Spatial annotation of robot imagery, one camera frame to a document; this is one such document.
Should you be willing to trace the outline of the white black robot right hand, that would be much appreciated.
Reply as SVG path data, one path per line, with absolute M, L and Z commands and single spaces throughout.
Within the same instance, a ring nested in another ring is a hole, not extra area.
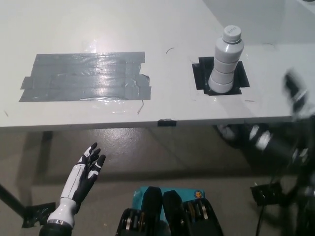
M 255 146 L 264 151 L 271 139 L 270 132 L 257 124 L 220 124 L 215 125 L 215 130 L 233 148 Z

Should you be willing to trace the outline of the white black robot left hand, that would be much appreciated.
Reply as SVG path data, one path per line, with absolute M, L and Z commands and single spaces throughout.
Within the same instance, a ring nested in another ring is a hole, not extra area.
M 73 166 L 60 196 L 60 204 L 50 214 L 47 222 L 74 227 L 74 216 L 78 213 L 104 164 L 106 156 L 93 143 Z

